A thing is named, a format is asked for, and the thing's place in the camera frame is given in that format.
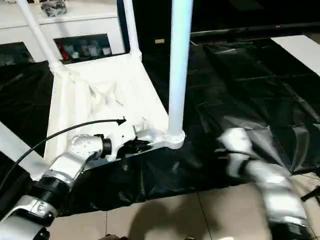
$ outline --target white tube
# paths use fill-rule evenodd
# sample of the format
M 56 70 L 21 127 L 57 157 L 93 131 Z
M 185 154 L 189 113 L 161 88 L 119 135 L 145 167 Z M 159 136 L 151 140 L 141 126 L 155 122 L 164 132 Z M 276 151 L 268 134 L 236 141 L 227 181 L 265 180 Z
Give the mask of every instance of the white tube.
M 135 20 L 134 6 L 132 4 L 132 0 L 124 0 L 123 5 L 124 5 L 124 12 L 125 12 L 126 26 L 128 29 L 130 54 L 138 55 L 140 58 L 141 51 L 139 49 L 136 20 Z
M 193 0 L 172 0 L 169 129 L 172 139 L 184 136 L 182 129 L 186 94 Z
M 0 152 L 15 162 L 29 149 L 30 147 L 24 141 L 0 122 Z M 19 166 L 29 172 L 33 180 L 39 180 L 49 164 L 38 153 L 32 151 Z
M 45 55 L 46 59 L 48 60 L 49 67 L 52 71 L 52 67 L 54 65 L 56 65 L 56 64 L 60 65 L 61 63 L 56 58 L 54 52 L 50 48 L 50 46 L 45 38 L 45 35 L 43 34 L 43 32 L 40 29 L 40 26 L 39 26 L 37 20 L 35 19 L 34 15 L 30 11 L 29 4 L 27 3 L 27 0 L 16 0 L 16 3 L 19 5 L 20 10 L 21 10 L 25 20 L 29 24 L 29 27 L 31 28 L 33 35 L 35 36 L 36 40 L 38 41 L 43 54 Z

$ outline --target black plastic sheet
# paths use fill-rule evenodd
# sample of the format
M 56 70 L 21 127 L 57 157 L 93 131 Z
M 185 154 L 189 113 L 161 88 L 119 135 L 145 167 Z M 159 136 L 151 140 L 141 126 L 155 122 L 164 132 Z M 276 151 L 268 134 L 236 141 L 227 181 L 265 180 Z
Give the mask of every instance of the black plastic sheet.
M 143 64 L 168 109 L 170 56 L 144 55 Z M 314 171 L 320 165 L 319 85 L 317 74 L 271 40 L 192 45 L 183 147 L 161 148 L 86 171 L 61 215 L 239 184 L 226 175 L 228 160 L 215 155 L 222 147 L 216 139 L 228 128 L 245 128 L 254 150 L 267 162 L 292 174 Z M 42 93 L 50 101 L 50 91 Z M 47 124 L 47 114 L 38 118 Z M 28 143 L 27 136 L 22 139 Z

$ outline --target floor tile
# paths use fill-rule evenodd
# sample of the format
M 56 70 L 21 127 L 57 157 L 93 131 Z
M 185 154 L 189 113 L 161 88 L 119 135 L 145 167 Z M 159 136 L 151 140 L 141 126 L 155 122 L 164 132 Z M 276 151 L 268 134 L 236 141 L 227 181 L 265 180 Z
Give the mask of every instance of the floor tile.
M 106 235 L 106 214 L 97 211 L 58 217 L 48 229 L 50 240 L 98 240 Z
M 111 210 L 107 232 L 130 240 L 210 240 L 196 193 Z
M 302 197 L 309 193 L 316 186 L 320 185 L 320 178 L 315 174 L 309 173 L 297 175 L 292 178 L 293 185 L 297 193 Z M 310 198 L 304 203 L 309 223 L 317 236 L 320 236 L 320 206 L 315 198 Z
M 250 184 L 200 192 L 212 240 L 269 240 L 267 221 Z

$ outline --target white metal frame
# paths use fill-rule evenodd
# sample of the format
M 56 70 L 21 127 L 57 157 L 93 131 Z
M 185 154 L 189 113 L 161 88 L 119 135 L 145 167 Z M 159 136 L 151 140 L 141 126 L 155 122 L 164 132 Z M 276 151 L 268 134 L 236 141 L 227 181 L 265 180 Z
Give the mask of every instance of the white metal frame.
M 46 58 L 49 61 L 49 66 L 51 71 L 56 74 L 64 66 L 54 57 L 45 37 L 43 36 L 39 25 L 36 23 L 30 11 L 28 11 L 28 5 L 25 0 L 17 0 L 21 10 L 23 11 L 31 29 L 33 30 L 43 53 L 46 55 Z M 137 74 L 135 77 L 138 79 L 143 79 L 140 84 L 142 84 L 147 90 L 144 94 L 147 95 L 145 99 L 150 100 L 152 104 L 156 106 L 154 112 L 150 112 L 151 115 L 156 114 L 156 118 L 160 118 L 163 121 L 162 126 L 165 129 L 165 125 L 168 124 L 167 131 L 159 130 L 157 128 L 148 128 L 144 131 L 141 131 L 138 135 L 141 139 L 151 140 L 154 149 L 160 147 L 169 147 L 171 149 L 180 148 L 183 145 L 185 139 L 185 133 L 183 132 L 183 114 L 184 114 L 184 102 L 185 102 L 185 92 L 186 92 L 186 79 L 187 79 L 187 66 L 188 66 L 188 55 L 189 55 L 189 40 L 190 40 L 190 29 L 191 29 L 191 19 L 192 19 L 192 6 L 193 0 L 173 0 L 172 2 L 172 25 L 171 25 L 171 59 L 170 59 L 170 89 L 169 89 L 169 118 L 166 119 L 166 113 L 164 108 L 156 96 L 155 90 L 151 84 L 147 73 L 145 72 L 143 65 L 141 63 L 141 52 L 138 44 L 138 37 L 136 31 L 135 17 L 133 11 L 132 0 L 124 0 L 126 21 L 128 27 L 128 35 L 131 51 L 128 56 L 118 56 L 113 58 L 106 58 L 107 60 L 91 62 L 90 64 L 104 65 L 108 61 L 110 64 L 118 61 L 131 61 L 130 66 L 131 70 L 134 71 L 134 74 Z M 315 71 L 320 75 L 320 69 L 317 66 L 317 63 L 320 62 L 320 45 L 313 42 L 311 39 L 306 36 L 290 36 L 290 37 L 278 37 L 273 38 L 273 40 L 285 48 L 288 52 L 298 58 L 302 63 L 307 65 L 311 70 Z M 68 65 L 70 69 L 79 71 L 84 68 L 86 63 L 76 63 L 74 65 Z M 66 91 L 66 88 L 63 87 L 63 82 L 55 83 L 53 86 L 54 91 Z M 51 110 L 50 116 L 57 116 L 58 113 L 61 113 L 63 105 L 60 104 L 62 99 L 52 99 L 51 100 Z M 57 131 L 57 129 L 63 127 L 63 124 L 60 124 L 59 120 L 54 120 L 49 122 L 48 134 L 52 134 Z M 53 147 L 46 146 L 46 155 L 47 162 L 54 157 L 48 153 L 50 149 L 53 153 L 59 153 L 64 149 L 66 145 L 66 137 L 57 139 L 53 143 Z

